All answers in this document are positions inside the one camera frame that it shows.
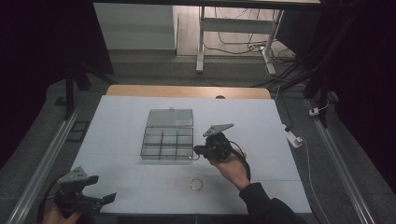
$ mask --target white desk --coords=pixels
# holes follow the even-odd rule
[[[99,175],[84,194],[102,197],[117,192],[103,207],[116,214],[246,214],[238,190],[207,160],[180,163],[142,161],[140,148],[153,108],[191,108],[194,144],[211,124],[233,123],[225,131],[247,153],[252,182],[261,182],[270,197],[284,201],[297,213],[310,213],[290,147],[273,100],[200,99],[104,96],[73,168]],[[200,177],[204,188],[194,191],[190,181]]]

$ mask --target black stand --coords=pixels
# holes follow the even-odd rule
[[[346,12],[341,27],[335,34],[332,43],[327,48],[319,64],[310,71],[306,72],[304,75],[297,77],[291,80],[290,82],[288,82],[287,84],[281,86],[279,91],[280,92],[285,91],[288,88],[293,87],[298,83],[307,80],[308,78],[311,78],[308,82],[308,85],[304,89],[304,97],[313,98],[320,89],[319,108],[324,108],[327,104],[327,93],[329,91],[330,72],[328,71],[328,69],[329,69],[330,60],[334,55],[334,53],[336,52],[339,44],[341,43],[343,37],[347,33],[352,22],[355,20],[355,17],[356,17],[356,10],[354,8]],[[323,126],[327,128],[326,108],[319,111],[318,117],[322,122]]]
[[[118,84],[115,80],[107,77],[105,74],[98,72],[86,64],[69,63],[66,66],[66,114],[64,120],[68,120],[74,110],[74,81],[81,91],[88,91],[91,88],[91,82],[87,73],[94,74],[104,82],[110,85]]]

